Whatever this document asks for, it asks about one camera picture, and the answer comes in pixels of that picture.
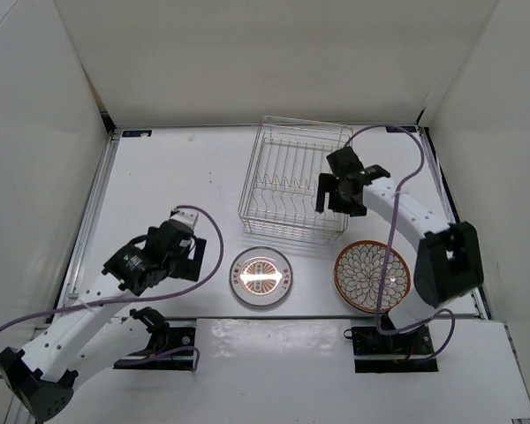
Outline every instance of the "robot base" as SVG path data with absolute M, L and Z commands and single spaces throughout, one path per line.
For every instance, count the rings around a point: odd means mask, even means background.
M 434 352 L 428 326 L 408 334 L 384 336 L 373 326 L 352 327 L 356 373 L 432 373 L 436 360 L 419 362 Z

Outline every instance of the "metal dish rack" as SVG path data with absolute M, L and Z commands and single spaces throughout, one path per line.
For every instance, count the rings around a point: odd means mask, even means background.
M 326 156 L 352 134 L 347 125 L 264 117 L 238 209 L 246 230 L 314 243 L 337 239 L 348 217 L 315 212 L 318 176 L 330 172 Z

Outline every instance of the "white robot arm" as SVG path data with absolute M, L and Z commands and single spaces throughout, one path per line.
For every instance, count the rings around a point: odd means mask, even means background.
M 165 347 L 169 324 L 154 309 L 112 320 L 168 276 L 198 280 L 206 240 L 194 236 L 197 219 L 195 212 L 174 210 L 104 264 L 104 276 L 77 300 L 83 309 L 61 315 L 21 349 L 0 353 L 4 380 L 38 422 L 55 417 L 86 380 L 126 355 Z
M 364 168 L 351 147 L 328 155 L 332 174 L 320 174 L 316 212 L 328 208 L 350 216 L 368 209 L 392 223 L 397 185 L 389 172 L 374 165 Z M 412 330 L 447 303 L 478 287 L 483 269 L 477 231 L 469 223 L 451 223 L 401 193 L 396 230 L 417 252 L 413 287 L 386 315 L 390 329 Z

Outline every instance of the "ceramic plate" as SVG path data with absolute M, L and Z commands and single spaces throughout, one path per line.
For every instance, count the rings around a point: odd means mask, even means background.
M 342 297 L 353 307 L 375 313 L 381 281 L 382 259 L 387 246 L 377 241 L 358 241 L 339 254 L 334 281 Z M 382 294 L 382 311 L 388 311 L 410 290 L 410 272 L 403 258 L 393 249 L 390 254 Z
M 239 254 L 231 264 L 230 284 L 244 302 L 267 307 L 281 300 L 291 288 L 291 264 L 275 249 L 254 247 Z

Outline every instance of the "white tabletop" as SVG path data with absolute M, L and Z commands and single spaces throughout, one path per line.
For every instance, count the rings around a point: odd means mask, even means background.
M 148 138 L 122 138 L 110 173 L 102 211 L 83 261 L 77 290 L 89 287 L 106 260 L 128 240 L 159 225 L 178 204 L 206 209 L 219 223 L 224 240 L 223 265 L 215 277 L 187 296 L 159 302 L 154 307 L 169 317 L 351 317 L 365 315 L 349 306 L 333 281 L 337 255 L 350 243 L 386 243 L 389 225 L 377 214 L 350 219 L 348 230 L 330 245 L 291 244 L 279 238 L 244 233 L 238 204 L 252 152 L 255 127 L 155 129 Z M 355 151 L 368 166 L 378 163 L 398 181 L 419 161 L 418 149 L 401 133 L 375 129 L 354 141 Z M 406 188 L 420 203 L 444 215 L 428 165 Z M 216 263 L 217 237 L 201 217 L 197 237 L 208 239 L 202 275 Z M 252 246 L 270 246 L 290 261 L 294 283 L 288 296 L 269 310 L 241 304 L 231 291 L 229 270 L 234 258 Z M 413 270 L 415 252 L 398 234 L 393 247 Z M 192 283 L 167 279 L 150 295 L 175 292 Z M 470 295 L 451 304 L 456 314 L 475 314 Z
M 200 320 L 196 373 L 107 369 L 63 424 L 511 424 L 530 402 L 504 326 L 460 320 L 437 373 L 355 374 L 349 320 Z M 436 346 L 449 323 L 430 324 Z

